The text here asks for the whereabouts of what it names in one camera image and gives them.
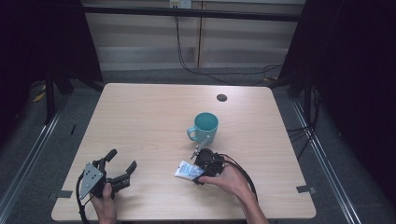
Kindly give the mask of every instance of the wall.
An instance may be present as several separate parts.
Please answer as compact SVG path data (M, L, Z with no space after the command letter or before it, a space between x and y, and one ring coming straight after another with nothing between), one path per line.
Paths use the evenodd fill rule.
M260 13L301 13L304 2L193 1L192 8ZM169 7L169 1L93 1L127 7ZM173 17L86 14L103 71L181 67ZM296 22L178 18L188 67L262 67L283 62Z

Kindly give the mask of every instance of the finger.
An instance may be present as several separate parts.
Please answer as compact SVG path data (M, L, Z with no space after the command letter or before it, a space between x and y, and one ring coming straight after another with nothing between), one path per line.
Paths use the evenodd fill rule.
M201 176L198 179L198 181L201 182L201 183L205 183L205 184L212 184L212 185L216 185L216 186L219 185L219 178L218 177L211 177L211 176L204 175L204 176Z
M106 183L105 187L103 188L103 199L104 200L112 200L111 199L111 184L110 183Z
M100 199L96 198L96 196L93 196L92 194L90 194L90 198L91 198L91 203L93 204L93 207L96 207L101 203Z

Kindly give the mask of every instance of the table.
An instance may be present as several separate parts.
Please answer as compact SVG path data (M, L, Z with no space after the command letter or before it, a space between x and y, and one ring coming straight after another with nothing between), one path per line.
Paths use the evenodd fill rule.
M227 101L217 99L225 94ZM251 176L268 218L310 218L316 214L276 101L264 87L163 84L107 84L82 139L63 190L73 190L87 161L119 152L106 165L107 177L137 168L131 187L116 194L119 220L240 219L235 197L210 185L174 177L180 161L190 161L196 144L187 129L201 112L219 118L207 147L233 157ZM87 218L97 219L91 203ZM55 220L79 220L76 195L59 198Z

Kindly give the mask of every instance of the person's left hand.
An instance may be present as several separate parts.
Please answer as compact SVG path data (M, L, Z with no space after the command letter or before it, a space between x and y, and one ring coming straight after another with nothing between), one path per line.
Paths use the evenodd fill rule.
M93 196L91 202L95 208L100 224L115 224L117 221L117 210L111 199L111 184L106 183L103 189L103 198Z

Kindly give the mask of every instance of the black cable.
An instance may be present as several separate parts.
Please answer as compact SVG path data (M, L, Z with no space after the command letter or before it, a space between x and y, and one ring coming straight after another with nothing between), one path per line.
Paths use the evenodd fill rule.
M302 135L300 135L299 137L296 137L295 139L291 140L291 142L296 142L297 140L303 138L304 136L306 136L307 132L303 133Z
M221 161L221 162L225 162L228 164L231 164L233 167L235 167L239 172L241 172L242 176L247 180L248 184L250 185L250 189L251 191L254 193L254 196L256 197L256 201L258 202L259 199L257 197L257 192L256 192L256 188L254 187L253 184L253 180L250 178L250 176L248 175L248 173L242 168L242 166L240 166L233 158L231 158L228 155L225 154L219 154L220 156L226 156L229 159L231 159L232 161L222 161L222 160L203 160L204 163L211 163L213 161Z
M87 205L87 203L90 202L93 197L94 197L94 195L92 195L91 198L87 202L84 203L84 206Z
M181 64L181 66L185 70L187 70L187 71L189 71L189 72L191 72L191 73L193 73L195 75L211 77L211 78L215 79L218 82L222 82L222 83L230 85L230 86L239 86L237 84L234 84L234 83L231 83L231 82L227 82L227 81L221 80L221 79L219 79L217 77L213 77L213 76L215 76L215 75L258 75L258 74L264 74L264 77L260 81L249 85L249 86L256 86L256 85L258 85L258 84L260 84L260 83L262 83L264 81L266 72L269 72L269 71L271 71L271 70L273 70L273 69L275 69L275 68L277 68L277 67L282 65L282 64L270 64L270 65L265 66L263 68L263 70L260 71L260 72L251 72L251 73L242 73L242 72L241 73L235 73L235 72L231 72L231 73L203 73L203 72L192 71L184 63L183 55L181 53L180 35L179 35L179 29L178 29L178 17L175 17L175 21L176 21L176 28L177 28L177 54L178 54L178 60L179 60L179 62Z
M78 203L78 209L79 209L79 215L81 216L81 221L84 224L90 224L90 221L88 221L87 216L85 215L85 205L81 204L81 200L79 199L79 184L82 180L82 178L84 177L84 171L82 172L82 174L78 177L78 181L76 184L76 198L77 198L77 203Z
M298 133L289 135L289 138L291 139L292 137L297 136L297 135L299 135L299 136L296 137L295 139L291 140L291 142L295 142L295 141L297 141L298 139L302 138L303 136L306 135L306 132L303 132L303 130L301 130L301 131L299 131Z
M310 127L311 127L311 125L308 125L308 126L305 126L305 127L302 127L302 128L287 129L286 131L287 131L288 133L292 133L292 132L297 132L297 131L303 131L303 130L308 129L308 128L310 128Z
M311 141L312 136L315 134L315 129L316 129L317 122L318 122L320 97L318 97L318 92L317 92L316 88L313 87L313 89L314 89L314 107L315 107L314 121L311 122L312 123L312 125L310 125L311 128L307 130L307 133L309 134L309 137L308 137L308 140L305 142L303 149L301 149L300 153L298 154L297 160L299 160L300 157L303 155L303 152L305 151L306 146L308 145L309 141Z
M293 74L281 79L277 79L275 82L269 84L267 87L273 90L276 87L289 85L296 76L297 76L296 74Z

